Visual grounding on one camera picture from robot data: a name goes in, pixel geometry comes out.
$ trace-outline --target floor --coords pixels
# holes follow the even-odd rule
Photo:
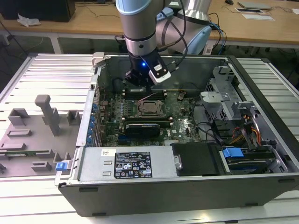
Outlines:
[[[18,36],[16,39],[28,53],[54,53],[49,38]],[[66,54],[91,53],[88,39],[61,38],[60,41]],[[94,40],[94,47],[95,52],[119,52],[118,44],[114,40]],[[219,50],[220,46],[217,46],[213,53],[218,54]],[[222,54],[234,55],[236,57],[251,57],[250,51],[251,49],[248,47],[227,46],[227,49]],[[298,62],[298,55],[299,52],[295,55],[293,49],[271,48],[269,52],[266,52],[265,48],[260,48],[254,57],[268,58],[283,75],[288,77]],[[2,91],[12,75],[26,59],[26,55],[12,39],[9,46],[0,49],[0,56],[0,91]],[[289,80],[293,85],[297,85],[299,74],[293,72]]]

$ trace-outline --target robotic arm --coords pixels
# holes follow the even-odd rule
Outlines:
[[[171,77],[157,51],[156,15],[171,0],[117,0],[131,70],[126,80],[147,90]]]
[[[170,44],[171,50],[186,53],[188,49],[189,53],[198,54],[210,36],[207,12],[211,0],[185,0],[186,8],[171,19],[172,26],[169,26],[168,19],[159,22],[156,20],[156,15],[170,2],[171,0],[116,0],[131,62],[126,80],[136,86],[146,87],[147,91],[154,84],[170,78],[171,72],[179,64],[166,65],[158,53],[157,44],[166,47],[165,42],[175,43]]]

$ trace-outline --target blue latch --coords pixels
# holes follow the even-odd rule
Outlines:
[[[240,148],[226,148],[223,150],[225,158],[227,157],[244,157]]]
[[[56,164],[56,171],[66,171],[67,170],[67,162],[58,162]]]

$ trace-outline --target power supply label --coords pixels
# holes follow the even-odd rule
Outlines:
[[[115,153],[114,162],[116,179],[153,177],[150,152]]]

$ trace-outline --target motherboard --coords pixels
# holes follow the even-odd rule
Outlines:
[[[193,99],[181,91],[105,94],[98,121],[102,146],[167,146],[200,142],[192,117]]]

